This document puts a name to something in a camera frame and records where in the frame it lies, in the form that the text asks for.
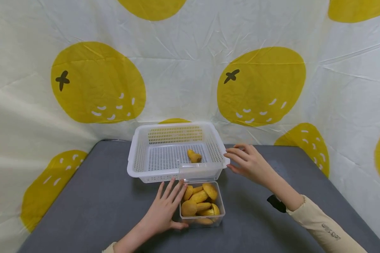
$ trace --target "finger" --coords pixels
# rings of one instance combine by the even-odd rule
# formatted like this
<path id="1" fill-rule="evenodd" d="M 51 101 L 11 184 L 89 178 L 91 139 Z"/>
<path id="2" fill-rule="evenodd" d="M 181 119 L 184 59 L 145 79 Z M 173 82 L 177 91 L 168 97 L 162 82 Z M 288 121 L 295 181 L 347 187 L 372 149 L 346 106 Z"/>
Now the finger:
<path id="1" fill-rule="evenodd" d="M 245 144 L 245 143 L 239 143 L 234 146 L 236 149 L 237 148 L 243 148 L 248 154 L 256 154 L 258 151 L 255 149 L 254 146 Z"/>
<path id="2" fill-rule="evenodd" d="M 158 193 L 156 194 L 156 199 L 160 199 L 160 197 L 162 195 L 162 191 L 163 191 L 163 186 L 164 186 L 164 182 L 161 182 L 159 189 L 158 189 Z"/>
<path id="3" fill-rule="evenodd" d="M 183 184 L 182 189 L 180 190 L 179 194 L 176 196 L 175 201 L 173 202 L 173 206 L 176 209 L 179 205 L 180 201 L 182 200 L 184 193 L 186 192 L 187 184 Z"/>
<path id="4" fill-rule="evenodd" d="M 230 168 L 233 173 L 241 174 L 241 169 L 240 168 L 238 168 L 236 166 L 233 166 L 232 164 L 227 164 L 227 167 Z"/>
<path id="5" fill-rule="evenodd" d="M 170 222 L 170 228 L 171 229 L 179 229 L 179 230 L 182 230 L 186 227 L 189 227 L 188 224 L 186 223 L 180 223 L 180 222 L 176 222 L 176 221 L 171 221 Z"/>
<path id="6" fill-rule="evenodd" d="M 238 156 L 235 155 L 235 154 L 232 154 L 232 153 L 225 153 L 225 154 L 224 154 L 224 157 L 227 157 L 227 158 L 233 160 L 234 162 L 238 163 L 240 166 L 245 166 L 245 165 L 246 165 L 245 160 L 243 160 L 242 158 L 238 157 Z"/>
<path id="7" fill-rule="evenodd" d="M 169 184 L 167 185 L 166 190 L 162 196 L 163 199 L 166 199 L 169 196 L 170 190 L 172 189 L 172 186 L 173 186 L 173 183 L 175 180 L 176 180 L 175 177 L 172 177 L 172 179 L 170 180 Z"/>
<path id="8" fill-rule="evenodd" d="M 183 183 L 184 183 L 184 180 L 180 179 L 179 183 L 177 183 L 177 185 L 175 186 L 175 188 L 173 188 L 172 192 L 170 193 L 169 197 L 167 198 L 167 200 L 169 201 L 169 203 L 173 202 L 173 199 L 176 197 L 177 192 L 179 192 L 180 187 L 182 187 Z"/>
<path id="9" fill-rule="evenodd" d="M 240 149 L 229 148 L 229 149 L 227 149 L 227 152 L 232 153 L 232 154 L 236 154 L 238 157 L 242 158 L 245 161 L 249 160 L 249 155 Z"/>

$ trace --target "basket grid bottom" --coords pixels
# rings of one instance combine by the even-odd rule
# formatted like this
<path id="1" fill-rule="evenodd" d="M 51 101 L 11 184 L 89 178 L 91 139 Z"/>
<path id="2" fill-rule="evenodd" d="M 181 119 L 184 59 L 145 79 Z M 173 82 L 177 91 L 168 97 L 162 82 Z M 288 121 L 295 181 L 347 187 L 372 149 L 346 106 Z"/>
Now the basket grid bottom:
<path id="1" fill-rule="evenodd" d="M 187 150 L 201 155 L 201 162 L 210 162 L 204 143 L 150 146 L 148 150 L 148 171 L 177 169 L 183 163 L 190 163 Z"/>

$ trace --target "beige sleeve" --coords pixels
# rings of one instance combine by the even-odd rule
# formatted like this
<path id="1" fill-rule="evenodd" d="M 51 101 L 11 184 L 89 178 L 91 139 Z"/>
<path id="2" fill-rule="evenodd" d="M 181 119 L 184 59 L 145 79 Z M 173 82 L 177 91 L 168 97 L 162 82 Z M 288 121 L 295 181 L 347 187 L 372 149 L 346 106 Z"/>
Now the beige sleeve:
<path id="1" fill-rule="evenodd" d="M 114 253 L 114 244 L 116 244 L 116 242 L 113 242 L 110 246 L 107 247 L 107 249 L 103 250 L 102 253 Z"/>
<path id="2" fill-rule="evenodd" d="M 287 209 L 287 213 L 307 229 L 326 253 L 366 252 L 314 202 L 302 196 L 304 203 L 293 212 Z"/>

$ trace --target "white plastic basket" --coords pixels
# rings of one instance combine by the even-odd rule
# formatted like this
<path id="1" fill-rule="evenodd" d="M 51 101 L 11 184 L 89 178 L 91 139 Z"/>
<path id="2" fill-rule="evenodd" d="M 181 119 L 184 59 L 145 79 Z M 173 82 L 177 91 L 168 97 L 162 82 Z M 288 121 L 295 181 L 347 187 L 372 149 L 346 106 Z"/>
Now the white plastic basket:
<path id="1" fill-rule="evenodd" d="M 190 163 L 187 150 L 201 154 L 201 163 L 222 165 L 219 173 L 201 181 L 217 180 L 229 159 L 215 129 L 208 122 L 142 125 L 135 130 L 129 150 L 127 172 L 144 183 L 178 178 L 179 167 Z"/>

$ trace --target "right hand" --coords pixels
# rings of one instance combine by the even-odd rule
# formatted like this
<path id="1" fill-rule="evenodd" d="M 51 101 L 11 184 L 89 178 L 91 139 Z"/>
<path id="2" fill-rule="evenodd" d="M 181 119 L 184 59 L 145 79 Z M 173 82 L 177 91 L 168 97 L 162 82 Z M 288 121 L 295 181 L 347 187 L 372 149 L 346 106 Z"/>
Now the right hand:
<path id="1" fill-rule="evenodd" d="M 245 176 L 264 187 L 268 187 L 270 181 L 277 175 L 265 158 L 252 145 L 236 144 L 233 148 L 227 149 L 224 157 L 240 165 L 240 167 L 236 167 L 232 164 L 227 164 L 227 167 L 234 173 Z"/>

